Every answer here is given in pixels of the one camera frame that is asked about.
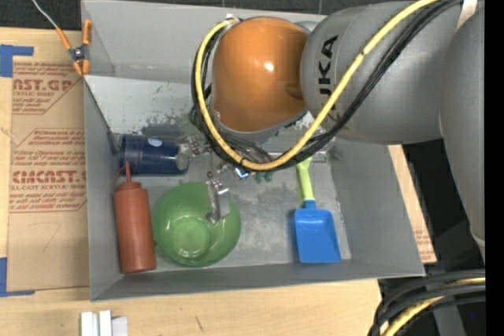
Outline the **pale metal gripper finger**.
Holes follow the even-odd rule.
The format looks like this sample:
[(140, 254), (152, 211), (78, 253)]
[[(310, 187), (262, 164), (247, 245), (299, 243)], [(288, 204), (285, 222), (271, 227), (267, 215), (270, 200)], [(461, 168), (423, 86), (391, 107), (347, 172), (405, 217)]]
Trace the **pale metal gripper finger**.
[(217, 190), (217, 207), (219, 216), (227, 216), (231, 213), (228, 188), (224, 187)]
[(207, 213), (206, 218), (210, 223), (216, 223), (221, 218), (217, 187), (212, 181), (208, 181), (206, 183), (206, 188), (210, 206), (210, 211)]

